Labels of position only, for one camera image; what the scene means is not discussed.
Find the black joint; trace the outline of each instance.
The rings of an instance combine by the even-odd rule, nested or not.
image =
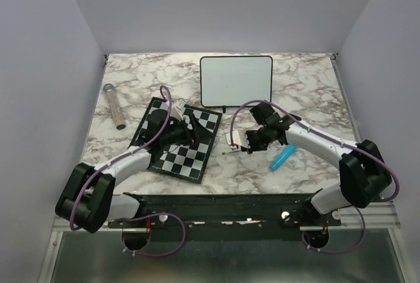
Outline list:
[[[269,143],[266,141],[266,138],[261,138],[261,130],[264,129],[264,127],[261,127],[259,130],[250,130],[245,132],[249,143],[249,148],[247,148],[248,154],[252,154],[253,152],[258,152],[260,150],[267,150]]]
[[[55,213],[70,220],[76,198],[86,180],[95,172],[94,167],[80,163],[73,169],[70,178],[55,207]],[[88,232],[96,232],[106,221],[110,212],[115,178],[109,174],[99,173],[93,179],[91,194],[84,194],[77,206],[75,224]]]
[[[142,249],[149,242],[150,234],[141,232],[123,232],[122,237],[125,247],[135,251]]]
[[[374,142],[364,140],[357,147],[383,161]],[[368,206],[392,181],[383,166],[357,151],[343,155],[339,169],[341,192],[356,207]]]
[[[266,120],[274,114],[277,114],[271,107],[271,105],[265,102],[262,102],[256,105],[255,107],[251,108],[250,112],[253,115],[255,121],[258,123],[258,125],[267,125]]]
[[[322,189],[319,189],[317,192],[312,194],[309,198],[307,198],[303,203],[302,206],[297,210],[296,220],[300,222],[302,225],[314,225],[317,221],[320,220],[321,215],[312,205],[311,200],[315,196],[315,194],[319,193]]]
[[[329,240],[328,230],[310,230],[303,236],[307,244],[317,249],[325,247]]]
[[[281,122],[281,120],[282,119],[280,118],[280,116],[277,113],[275,113],[266,118],[264,123],[268,127],[275,127],[279,122]]]

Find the black mount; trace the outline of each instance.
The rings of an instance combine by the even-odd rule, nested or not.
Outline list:
[[[271,105],[262,102],[252,109],[250,109],[255,121],[258,125],[262,125],[258,130],[246,131],[245,134],[248,138],[249,148],[241,147],[242,151],[248,154],[260,150],[267,150],[268,145],[274,141],[280,144],[287,144],[285,132],[289,129],[290,125],[294,122],[288,116],[280,117]]]
[[[94,167],[85,163],[76,165],[67,181],[64,190],[58,199],[55,213],[70,220],[74,202],[86,180],[95,172]],[[75,224],[88,232],[96,232],[106,221],[110,212],[112,192],[115,187],[115,178],[109,174],[99,173],[93,179],[91,194],[84,194],[75,214]]]
[[[323,248],[328,244],[328,230],[312,230],[306,233],[306,242],[309,242],[313,248]]]
[[[383,161],[374,142],[364,140],[357,144],[361,150]],[[366,207],[388,187],[391,176],[384,167],[359,152],[344,154],[339,162],[341,193],[352,205]]]
[[[339,226],[340,221],[332,215],[318,215],[315,221],[303,221],[300,216],[302,203],[310,194],[238,194],[238,195],[187,195],[187,196],[138,196],[130,194],[140,202],[137,217],[152,212],[167,212],[178,215],[185,224],[187,240],[271,240],[298,241],[301,226]],[[178,242],[182,229],[171,217],[161,221],[154,217],[151,240],[156,242]],[[146,227],[141,222],[110,222],[113,229]],[[134,247],[144,244],[148,235],[141,232],[125,233]]]
[[[132,145],[141,146],[154,137],[162,127],[166,115],[167,111],[165,110],[154,110],[147,118],[147,129],[139,133],[138,139]],[[157,140],[148,147],[148,152],[152,155],[152,164],[161,158],[165,148],[168,146],[176,144],[197,147],[200,142],[211,138],[212,133],[198,122],[193,113],[187,114],[187,116],[190,126],[185,120],[178,120],[174,117],[169,118],[169,124]]]

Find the chessboard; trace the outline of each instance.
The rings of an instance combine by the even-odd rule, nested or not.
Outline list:
[[[153,97],[130,145],[142,136],[144,130],[147,129],[148,126],[148,116],[157,109],[167,111],[168,105],[163,99]],[[202,126],[212,132],[213,135],[211,138],[200,142],[195,148],[178,145],[168,146],[164,150],[162,157],[150,166],[148,170],[184,179],[192,183],[201,183],[213,143],[216,139],[217,129],[219,128],[222,114],[209,109],[189,106],[187,104],[182,109],[183,115],[190,114],[191,112]]]

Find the gray wall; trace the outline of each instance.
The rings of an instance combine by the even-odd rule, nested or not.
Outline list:
[[[104,58],[74,0],[0,11],[0,282],[36,282]]]
[[[368,0],[76,0],[108,53],[337,52]]]
[[[419,55],[420,0],[370,0],[338,64],[362,136],[400,177],[396,205],[420,278]]]

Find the marble countertop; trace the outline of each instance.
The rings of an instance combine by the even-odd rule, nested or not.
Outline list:
[[[111,54],[102,86],[112,83],[117,88],[127,127],[123,130],[115,128],[101,91],[83,162],[96,164],[124,152],[151,97],[160,97],[161,84],[169,87],[173,99],[183,98],[192,106],[201,106],[200,58],[208,55],[223,54]],[[270,55],[274,60],[272,102],[332,135],[354,140],[347,109],[327,54],[264,55]],[[334,167],[302,149],[298,149],[277,171],[271,172],[268,168],[271,161],[284,148],[278,143],[273,143],[266,152],[222,155],[230,150],[224,135],[229,131],[233,113],[234,110],[228,110],[222,117],[200,185],[145,171],[120,184],[115,193],[303,193],[315,192],[338,181]],[[244,110],[238,115],[235,128],[256,129],[258,125],[249,111]]]

